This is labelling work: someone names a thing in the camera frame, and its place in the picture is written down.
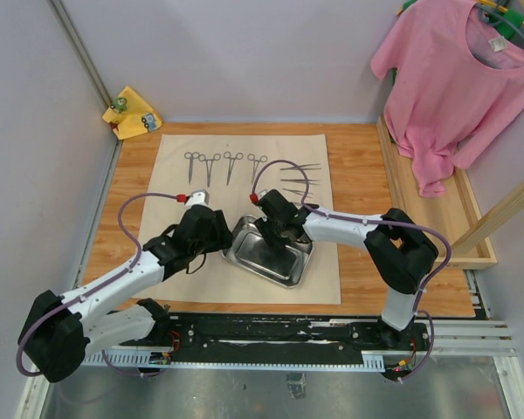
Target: forceps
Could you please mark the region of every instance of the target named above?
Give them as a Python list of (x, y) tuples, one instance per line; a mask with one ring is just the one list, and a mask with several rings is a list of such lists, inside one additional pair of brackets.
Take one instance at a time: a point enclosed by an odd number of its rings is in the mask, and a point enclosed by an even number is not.
[(213, 157), (210, 159), (206, 158), (205, 155), (200, 155), (200, 157), (198, 157), (199, 161), (204, 161), (206, 163), (206, 176), (208, 178), (208, 188), (211, 184), (211, 170), (213, 169), (213, 162), (218, 161), (219, 159), (221, 159), (221, 154), (219, 153), (215, 153)]
[(229, 168), (227, 169), (227, 186), (229, 186), (229, 180), (231, 179), (231, 173), (235, 167), (235, 161), (243, 160), (243, 154), (236, 153), (235, 157), (233, 157), (229, 151), (226, 151), (224, 153), (224, 159), (229, 159)]
[(248, 161), (252, 161), (252, 180), (251, 183), (254, 183), (254, 177), (256, 176), (256, 172), (259, 169), (260, 163), (266, 163), (268, 161), (267, 155), (261, 155), (259, 159), (256, 158), (255, 155), (249, 154), (246, 156)]
[[(299, 196), (304, 196), (305, 195), (305, 191), (304, 190), (297, 190), (297, 189), (288, 189), (288, 188), (282, 188), (283, 190), (287, 191), (287, 192), (291, 192), (292, 194), (295, 194), (295, 195), (299, 195)], [(307, 197), (310, 197), (313, 193), (312, 192), (308, 192), (307, 194)]]
[(189, 185), (190, 185), (190, 182), (192, 182), (192, 170), (194, 168), (194, 159), (202, 161), (200, 160), (200, 157), (203, 157), (205, 159), (204, 155), (201, 155), (197, 151), (193, 153), (191, 153), (190, 151), (187, 151), (186, 153), (184, 153), (184, 158), (190, 161), (189, 163)]
[[(320, 163), (300, 164), (299, 167), (303, 170), (321, 170), (321, 168), (312, 168), (311, 166), (320, 166)], [(297, 168), (281, 168), (280, 170), (298, 170)]]
[[(293, 182), (293, 183), (302, 183), (305, 184), (307, 181), (305, 179), (281, 179), (282, 182)], [(308, 179), (309, 185), (320, 185), (318, 179)]]

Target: pink shirt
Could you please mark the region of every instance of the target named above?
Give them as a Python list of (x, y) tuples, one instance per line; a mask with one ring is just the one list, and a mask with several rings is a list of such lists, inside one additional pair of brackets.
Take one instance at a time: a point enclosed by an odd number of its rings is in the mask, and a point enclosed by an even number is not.
[(509, 42), (494, 52), (488, 41), (500, 35), (474, 5), (418, 0), (371, 60), (379, 79), (398, 69), (384, 117), (400, 155), (413, 159), (421, 196), (444, 193), (440, 180), (468, 168), (524, 108), (524, 51)]

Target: beige cloth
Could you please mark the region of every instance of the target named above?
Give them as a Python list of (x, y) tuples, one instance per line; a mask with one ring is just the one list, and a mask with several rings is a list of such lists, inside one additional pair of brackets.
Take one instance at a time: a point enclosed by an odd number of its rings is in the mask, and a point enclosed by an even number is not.
[[(227, 173), (229, 160), (224, 153), (243, 153), (243, 160), (235, 161), (229, 186)], [(192, 183), (189, 185), (189, 160), (186, 152), (198, 152), (209, 158), (215, 153), (221, 160), (213, 163), (211, 185), (207, 187), (206, 164), (194, 160)], [(307, 171), (310, 179), (318, 179), (319, 185), (311, 186), (313, 194), (308, 202), (318, 203), (332, 209), (332, 189), (328, 167), (328, 153), (324, 135), (278, 136), (278, 135), (164, 135), (148, 192), (189, 194), (198, 189), (210, 193), (210, 207), (223, 210), (230, 230), (242, 215), (262, 216), (251, 204), (249, 195), (252, 184), (252, 161), (248, 154), (267, 156), (268, 161), (288, 159), (297, 164), (319, 163), (321, 170)], [(292, 202), (300, 196), (285, 192), (282, 188), (303, 190), (301, 183), (282, 182), (281, 179), (300, 179), (296, 170), (280, 170), (285, 164), (271, 166), (261, 177), (257, 192), (262, 189), (279, 189)], [(172, 200), (148, 197), (144, 203), (139, 240), (145, 243), (157, 236), (183, 216), (183, 206)], [(199, 264), (198, 258), (191, 270)], [(242, 268), (230, 264), (221, 254), (207, 257), (205, 266), (192, 275), (180, 272), (158, 286), (139, 294), (140, 298), (167, 299), (210, 303), (261, 303), (261, 304), (340, 304), (340, 273), (337, 245), (314, 244), (313, 254), (303, 277), (295, 288), (285, 289)]]

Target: wooden shelf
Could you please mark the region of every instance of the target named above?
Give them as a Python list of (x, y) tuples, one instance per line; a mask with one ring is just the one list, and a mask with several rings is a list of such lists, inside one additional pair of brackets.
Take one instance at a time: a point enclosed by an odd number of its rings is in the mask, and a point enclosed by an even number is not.
[[(404, 210), (414, 223), (431, 227), (451, 244), (455, 243), (481, 218), (466, 171), (456, 169), (453, 176), (443, 180), (444, 195), (422, 198), (411, 172), (411, 159), (398, 153), (396, 144), (390, 141), (383, 117), (377, 122), (377, 129), (393, 205)], [(431, 239), (443, 252), (442, 243), (435, 237)], [(497, 263), (489, 238), (480, 241), (466, 254), (455, 253), (449, 263), (452, 268), (485, 269)], [(443, 258), (439, 256), (437, 264)]]

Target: metal floor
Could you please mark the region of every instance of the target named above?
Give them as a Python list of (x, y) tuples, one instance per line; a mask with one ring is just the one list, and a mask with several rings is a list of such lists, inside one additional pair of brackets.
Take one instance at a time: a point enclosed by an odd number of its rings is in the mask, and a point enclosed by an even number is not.
[(347, 372), (307, 373), (305, 383), (302, 394), (281, 371), (170, 369), (141, 380), (81, 367), (60, 384), (62, 395), (51, 386), (41, 419), (510, 417), (489, 357), (433, 357), (404, 385)]

